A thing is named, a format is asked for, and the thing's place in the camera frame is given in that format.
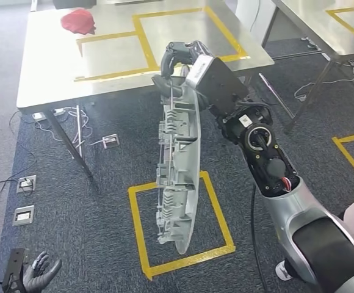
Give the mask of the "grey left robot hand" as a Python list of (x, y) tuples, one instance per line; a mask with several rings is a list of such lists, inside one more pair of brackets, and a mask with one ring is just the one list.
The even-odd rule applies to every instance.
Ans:
[(26, 292), (42, 292), (56, 277), (62, 267), (58, 259), (49, 267), (49, 254), (46, 251), (40, 253), (30, 265), (23, 275), (23, 283)]

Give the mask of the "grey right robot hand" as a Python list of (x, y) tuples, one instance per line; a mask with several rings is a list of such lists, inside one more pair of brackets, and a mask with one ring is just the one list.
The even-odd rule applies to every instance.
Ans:
[[(189, 72), (189, 66), (193, 65), (200, 55), (212, 57), (214, 54), (199, 40), (190, 43), (170, 42), (162, 58), (161, 73), (152, 76), (152, 80), (162, 97), (181, 97), (182, 85)], [(178, 63), (183, 65), (182, 73), (180, 76), (174, 76), (174, 66)]]

